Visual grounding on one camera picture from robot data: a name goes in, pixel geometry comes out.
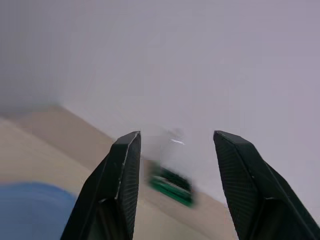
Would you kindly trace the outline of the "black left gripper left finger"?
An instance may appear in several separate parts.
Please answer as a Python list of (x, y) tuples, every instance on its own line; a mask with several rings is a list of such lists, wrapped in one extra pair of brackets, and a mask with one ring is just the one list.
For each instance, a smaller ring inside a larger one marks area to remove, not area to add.
[(118, 138), (84, 182), (60, 240), (133, 240), (141, 133)]

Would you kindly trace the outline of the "green rectangular object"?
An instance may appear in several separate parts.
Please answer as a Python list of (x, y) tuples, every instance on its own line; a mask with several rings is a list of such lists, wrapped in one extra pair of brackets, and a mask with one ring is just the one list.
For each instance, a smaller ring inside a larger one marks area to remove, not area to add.
[(192, 208), (195, 203), (191, 182), (158, 163), (150, 163), (148, 183), (154, 190), (186, 207)]

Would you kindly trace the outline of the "blue plate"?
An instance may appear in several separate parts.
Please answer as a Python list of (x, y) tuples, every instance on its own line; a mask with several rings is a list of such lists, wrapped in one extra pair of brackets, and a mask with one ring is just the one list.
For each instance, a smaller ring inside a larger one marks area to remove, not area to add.
[(60, 240), (77, 197), (54, 185), (0, 185), (0, 240)]

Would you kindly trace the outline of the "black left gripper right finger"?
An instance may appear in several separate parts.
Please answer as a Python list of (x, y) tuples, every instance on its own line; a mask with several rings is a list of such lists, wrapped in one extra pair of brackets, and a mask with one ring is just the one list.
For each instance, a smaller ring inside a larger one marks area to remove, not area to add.
[(213, 141), (239, 240), (320, 240), (316, 221), (251, 142), (221, 130)]

